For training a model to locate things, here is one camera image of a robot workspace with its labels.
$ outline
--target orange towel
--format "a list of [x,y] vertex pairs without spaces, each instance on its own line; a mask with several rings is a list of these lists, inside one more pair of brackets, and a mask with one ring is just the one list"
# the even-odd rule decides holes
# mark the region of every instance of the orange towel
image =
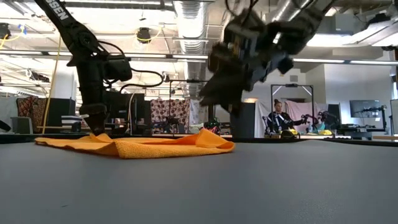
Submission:
[[235,143],[202,129],[198,134],[180,139],[121,138],[111,139],[106,134],[85,136],[80,139],[37,138],[36,144],[75,149],[123,159],[202,156],[231,152]]

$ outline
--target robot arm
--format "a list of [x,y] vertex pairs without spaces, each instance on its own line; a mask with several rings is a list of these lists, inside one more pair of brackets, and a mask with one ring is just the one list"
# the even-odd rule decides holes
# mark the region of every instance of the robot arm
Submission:
[[61,38],[72,59],[68,66],[76,67],[80,83],[83,104],[80,114],[88,114],[85,118],[91,131],[97,135],[104,132],[104,121],[109,113],[107,91],[103,85],[118,80],[127,81],[132,78],[128,59],[121,52],[111,55],[94,34],[83,24],[76,21],[59,0],[34,0],[47,17],[57,27]]
[[306,46],[334,1],[322,10],[314,1],[291,21],[269,24],[252,7],[243,10],[226,26],[224,41],[212,48],[208,69],[214,75],[200,91],[201,105],[219,104],[238,115],[242,91],[252,91],[256,82],[264,82],[275,69],[288,72],[293,67],[289,55]]

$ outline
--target monitor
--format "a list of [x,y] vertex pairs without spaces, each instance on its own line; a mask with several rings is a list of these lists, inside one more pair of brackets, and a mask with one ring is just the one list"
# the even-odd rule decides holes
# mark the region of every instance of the monitor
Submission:
[[380,108],[381,104],[379,100],[350,100],[349,108],[351,111],[352,118],[380,118],[381,111],[378,111],[377,108]]

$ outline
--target ceiling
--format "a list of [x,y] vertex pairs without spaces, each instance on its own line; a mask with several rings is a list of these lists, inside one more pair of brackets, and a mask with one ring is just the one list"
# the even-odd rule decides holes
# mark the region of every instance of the ceiling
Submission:
[[[99,40],[104,40],[119,46],[125,52],[129,53],[156,53],[156,54],[181,54],[180,42],[175,40],[178,37],[177,22],[178,19],[173,11],[154,10],[150,6],[152,2],[159,1],[134,1],[135,4],[92,4],[91,1],[77,1],[66,0],[67,9],[72,16],[91,30]],[[207,54],[211,46],[219,41],[225,20],[229,17],[224,6],[224,0],[206,0],[208,2],[207,22],[206,22],[206,47],[204,54]],[[137,3],[142,4],[142,8],[137,8]],[[276,0],[259,1],[255,6],[257,13],[263,18],[266,14],[276,8]],[[375,7],[385,6],[390,4],[390,1],[338,1],[336,5],[347,8],[361,8],[374,9]],[[26,28],[26,34],[22,34],[18,39],[10,42],[5,42],[3,50],[58,50],[59,34],[55,26],[45,17],[44,12],[32,0],[11,0],[0,1],[0,22],[10,24],[12,36],[20,35],[20,25]],[[136,39],[136,32],[140,27],[150,28],[151,36],[154,38],[149,44],[140,44]],[[110,52],[117,52],[112,47],[105,46]],[[61,52],[67,52],[67,48],[63,42],[60,48]],[[356,47],[345,48],[336,51],[329,47],[307,47],[304,49],[299,57],[316,57],[316,58],[330,58],[340,57],[344,58],[378,58],[380,54],[379,48],[375,47]],[[67,61],[61,58],[58,67],[66,68]],[[181,61],[165,62],[165,61],[140,61],[135,60],[131,62],[131,66],[138,70],[155,70],[159,73],[167,73],[173,79],[185,79],[184,63]],[[55,66],[54,57],[49,58],[20,58],[9,57],[0,54],[0,76],[3,83],[8,84],[41,84],[42,87],[17,87],[18,90],[25,90],[27,93],[34,92],[37,95],[43,95],[49,92],[49,84],[42,83],[29,79],[29,72],[32,70],[43,74],[50,79],[52,78],[53,68]],[[310,68],[310,65],[304,63],[297,63],[297,68],[301,68],[304,72]],[[151,84],[157,83],[159,77],[148,73],[135,73],[132,80],[128,83]],[[121,86],[122,83],[116,83],[114,86]],[[169,84],[158,88],[158,94],[168,95]],[[186,83],[173,83],[173,86],[178,86],[182,90],[177,90],[175,96],[183,96],[186,94]]]

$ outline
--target gray table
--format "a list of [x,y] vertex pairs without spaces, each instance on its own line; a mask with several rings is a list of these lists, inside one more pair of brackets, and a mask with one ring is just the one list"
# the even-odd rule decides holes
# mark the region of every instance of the gray table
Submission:
[[398,223],[397,166],[323,141],[147,160],[0,145],[0,223]]

